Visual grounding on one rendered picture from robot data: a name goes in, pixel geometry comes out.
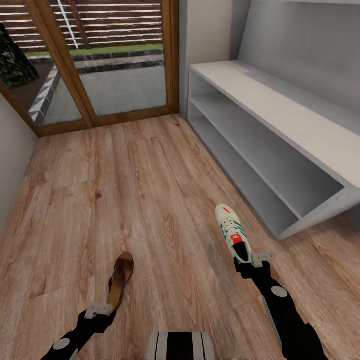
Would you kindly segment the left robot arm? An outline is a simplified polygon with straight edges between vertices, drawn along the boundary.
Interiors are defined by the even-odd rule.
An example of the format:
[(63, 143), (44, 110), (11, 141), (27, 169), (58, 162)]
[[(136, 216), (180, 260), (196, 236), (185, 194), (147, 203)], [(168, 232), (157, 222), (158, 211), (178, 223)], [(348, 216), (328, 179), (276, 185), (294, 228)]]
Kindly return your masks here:
[(91, 302), (78, 316), (77, 328), (55, 342), (41, 360), (77, 360), (78, 353), (95, 333), (103, 334), (113, 324), (117, 309), (111, 304)]

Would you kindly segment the robot trunk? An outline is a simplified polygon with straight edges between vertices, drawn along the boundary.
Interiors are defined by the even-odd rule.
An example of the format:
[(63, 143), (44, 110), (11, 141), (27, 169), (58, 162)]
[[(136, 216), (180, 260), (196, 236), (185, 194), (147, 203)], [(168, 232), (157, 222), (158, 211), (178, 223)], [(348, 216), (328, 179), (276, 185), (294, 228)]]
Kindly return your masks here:
[(151, 333), (144, 360), (216, 360), (208, 332), (161, 331)]

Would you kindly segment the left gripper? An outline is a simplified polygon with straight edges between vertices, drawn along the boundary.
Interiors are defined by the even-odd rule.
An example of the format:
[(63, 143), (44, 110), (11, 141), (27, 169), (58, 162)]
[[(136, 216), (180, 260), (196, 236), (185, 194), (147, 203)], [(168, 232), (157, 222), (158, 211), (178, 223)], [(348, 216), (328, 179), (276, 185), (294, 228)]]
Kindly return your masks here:
[(77, 321), (77, 328), (83, 327), (87, 331), (88, 341), (95, 333), (103, 334), (108, 326), (113, 324), (113, 321), (116, 317), (117, 309), (113, 310), (109, 315), (97, 313), (93, 319), (85, 318), (85, 311), (79, 314)]

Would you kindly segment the sandal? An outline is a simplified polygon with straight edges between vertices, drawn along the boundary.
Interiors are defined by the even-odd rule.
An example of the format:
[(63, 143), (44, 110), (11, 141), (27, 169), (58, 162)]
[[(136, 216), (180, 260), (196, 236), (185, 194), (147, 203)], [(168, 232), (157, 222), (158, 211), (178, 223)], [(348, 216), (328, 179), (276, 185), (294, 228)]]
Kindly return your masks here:
[(114, 273), (108, 281), (109, 297), (106, 304), (118, 309), (124, 298), (124, 289), (134, 272), (134, 258), (129, 252), (123, 252), (114, 265)]

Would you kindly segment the gym shoe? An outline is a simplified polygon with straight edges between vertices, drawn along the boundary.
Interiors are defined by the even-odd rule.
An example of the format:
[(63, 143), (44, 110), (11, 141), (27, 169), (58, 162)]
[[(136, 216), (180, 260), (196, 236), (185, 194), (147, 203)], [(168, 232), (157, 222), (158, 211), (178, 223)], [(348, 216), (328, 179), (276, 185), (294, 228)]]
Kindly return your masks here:
[(240, 264), (252, 263), (253, 253), (237, 214), (231, 207), (219, 204), (215, 215), (233, 258)]

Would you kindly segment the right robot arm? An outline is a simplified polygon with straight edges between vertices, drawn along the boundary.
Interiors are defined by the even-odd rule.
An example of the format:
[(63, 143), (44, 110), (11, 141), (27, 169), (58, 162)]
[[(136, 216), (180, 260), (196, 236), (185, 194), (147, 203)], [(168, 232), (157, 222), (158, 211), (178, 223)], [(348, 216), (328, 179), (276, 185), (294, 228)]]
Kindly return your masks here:
[(311, 324), (305, 324), (289, 292), (271, 278), (268, 260), (274, 260), (274, 252), (253, 253), (252, 263), (239, 263), (236, 271), (244, 280), (252, 279), (262, 294), (265, 311), (271, 328), (287, 360), (329, 360), (324, 353), (320, 338)]

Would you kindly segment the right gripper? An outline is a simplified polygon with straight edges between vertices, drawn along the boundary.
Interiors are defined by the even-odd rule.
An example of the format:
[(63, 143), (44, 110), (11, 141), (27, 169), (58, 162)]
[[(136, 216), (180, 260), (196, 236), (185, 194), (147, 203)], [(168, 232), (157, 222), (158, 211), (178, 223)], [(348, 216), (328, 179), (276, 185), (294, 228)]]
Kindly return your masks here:
[(255, 284), (257, 284), (257, 280), (261, 276), (269, 276), (271, 277), (271, 266), (268, 261), (262, 261), (262, 267), (255, 268), (252, 263), (239, 263), (236, 258), (234, 259), (234, 264), (236, 271), (241, 273), (241, 276), (244, 280), (252, 279)]

